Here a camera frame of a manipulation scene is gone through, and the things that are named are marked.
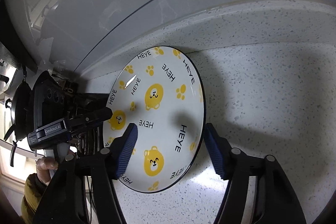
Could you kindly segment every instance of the yellow bear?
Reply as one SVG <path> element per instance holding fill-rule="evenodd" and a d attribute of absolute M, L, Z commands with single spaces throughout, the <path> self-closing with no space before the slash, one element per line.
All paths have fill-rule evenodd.
<path fill-rule="evenodd" d="M 111 125 L 112 130 L 120 130 L 125 126 L 126 115 L 122 110 L 116 110 L 113 112 L 111 119 L 109 119 L 109 123 Z"/>
<path fill-rule="evenodd" d="M 163 87 L 160 84 L 151 85 L 145 94 L 146 110 L 158 109 L 163 97 Z"/>
<path fill-rule="evenodd" d="M 143 152 L 145 156 L 145 161 L 143 163 L 143 168 L 149 176 L 156 176 L 161 172 L 163 165 L 165 163 L 162 154 L 158 151 L 156 146 L 152 146 L 151 150 L 145 150 Z"/>

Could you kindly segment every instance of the white plate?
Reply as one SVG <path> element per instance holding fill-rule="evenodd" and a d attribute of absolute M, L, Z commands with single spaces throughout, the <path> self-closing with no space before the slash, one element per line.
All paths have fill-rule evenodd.
<path fill-rule="evenodd" d="M 113 116 L 104 122 L 104 146 L 127 125 L 138 127 L 138 140 L 119 180 L 142 193 L 176 183 L 189 169 L 202 139 L 204 91 L 191 60 L 172 47 L 138 54 L 118 76 L 106 104 Z"/>

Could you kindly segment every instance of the speckled countertop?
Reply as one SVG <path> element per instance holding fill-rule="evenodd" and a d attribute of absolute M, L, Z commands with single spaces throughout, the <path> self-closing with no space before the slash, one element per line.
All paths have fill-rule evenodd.
<path fill-rule="evenodd" d="M 300 30 L 305 28 L 296 25 L 300 28 L 281 32 L 301 32 L 297 40 L 280 36 L 282 42 L 221 47 L 217 39 L 216 48 L 197 49 L 188 56 L 203 81 L 207 122 L 248 155 L 273 154 L 293 185 L 307 223 L 312 223 L 336 188 L 336 47 L 330 37 L 328 44 L 316 43 L 323 42 L 317 37 L 302 42 L 306 34 Z M 310 24 L 309 32 L 317 34 L 322 25 L 323 20 L 318 26 Z M 333 32 L 326 29 L 321 36 Z M 261 30 L 254 40 L 265 41 L 263 34 Z M 87 91 L 99 85 L 100 92 L 108 93 L 118 74 L 90 80 Z M 242 223 L 250 219 L 252 184 L 253 179 Z M 150 224 L 212 223 L 226 186 L 204 144 L 188 173 L 164 192 L 141 194 L 115 182 L 127 223 Z"/>

